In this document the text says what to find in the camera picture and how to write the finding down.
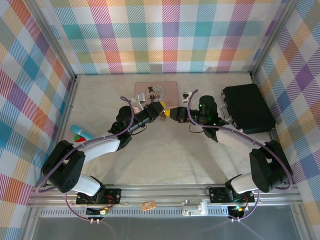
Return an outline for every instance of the black mount plate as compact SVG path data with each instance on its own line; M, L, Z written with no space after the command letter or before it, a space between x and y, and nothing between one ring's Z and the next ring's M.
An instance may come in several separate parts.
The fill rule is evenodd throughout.
M116 205L116 204L120 203L121 189L120 188L106 188L104 190L104 198L101 202L90 201L90 199L88 199L88 196L85 195L84 193L81 193L81 192L79 192L77 195L78 195L78 197L75 202L75 204L77 204L77 205L88 205L88 204L109 205L110 198L107 195L113 197L114 204Z
M222 204L222 203L246 203L248 198L248 203L254 203L255 197L252 195L250 196L252 191L246 191L241 195L241 197L237 197L236 200L230 200L225 192L224 187L210 187L209 188L209 196L210 196L210 203L212 204Z

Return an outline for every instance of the black case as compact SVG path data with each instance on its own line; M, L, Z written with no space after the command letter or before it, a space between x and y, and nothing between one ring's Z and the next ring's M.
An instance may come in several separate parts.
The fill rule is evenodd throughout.
M276 122L256 84L228 86L222 98L237 129L246 134L271 131Z

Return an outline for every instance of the beige floor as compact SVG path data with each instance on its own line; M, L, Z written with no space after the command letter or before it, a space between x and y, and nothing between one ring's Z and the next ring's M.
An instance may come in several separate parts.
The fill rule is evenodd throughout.
M95 136L106 133L119 108L125 105L120 96L132 98L136 82L153 81L176 81L180 106L186 106L182 103L182 92L199 89L192 108L198 107L202 95L212 95L219 114L223 87L251 83L246 73L82 76L64 138L73 141L72 124ZM124 149L85 164L82 173L104 184L222 184L250 171L248 157L203 133L190 133L188 127L171 119L157 119L146 131L133 136ZM269 139L266 133L255 137Z

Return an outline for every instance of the aluminum rail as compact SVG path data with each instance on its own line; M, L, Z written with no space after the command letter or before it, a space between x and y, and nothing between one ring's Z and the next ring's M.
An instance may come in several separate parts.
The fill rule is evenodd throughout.
M223 205L235 206L237 203L210 203L210 199L205 194L206 187L224 187L217 184L125 184L125 185L106 185L106 188L122 189L120 204L115 207L141 207L142 203L155 201L157 207L181 207L185 200L207 199L208 206ZM83 207L76 205L76 193L68 193L68 202L72 207ZM301 204L302 198L296 185L290 190L282 191L274 189L268 193L261 193L259 206L278 206ZM65 207L65 195L54 189L52 191L37 193L33 190L28 207Z

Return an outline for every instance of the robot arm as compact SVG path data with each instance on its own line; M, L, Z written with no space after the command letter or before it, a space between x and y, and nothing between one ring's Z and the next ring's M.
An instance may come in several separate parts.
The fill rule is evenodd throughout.
M252 143L238 134L234 134L233 132L240 131L218 116L217 104L212 96L202 96L199 100L198 108L199 110L190 110L192 119L197 123L232 129L230 131L227 129L203 127L204 134L208 138L217 143L225 144L250 159L251 172L236 176L225 183L225 192L230 200L245 192L256 189L268 193L280 184L288 181L288 176L279 162L265 149L255 144L260 143L274 152L292 174L288 160L277 141L263 142L256 140ZM167 110L165 115L178 123L191 123L186 107L180 106Z
M91 203L103 203L105 185L93 176L81 174L83 165L96 157L123 149L131 141L131 134L153 122L164 107L164 102L153 102L146 105L142 111L134 115L133 124L126 132L117 137L86 145L81 151L74 151L68 161L63 162L48 180L62 193L75 191L88 198ZM129 106L123 106L116 116L116 122L112 124L108 132L110 134L120 133L129 125L130 120L131 109ZM41 168L41 174L47 175L67 153L81 144L72 144L66 140L60 141Z

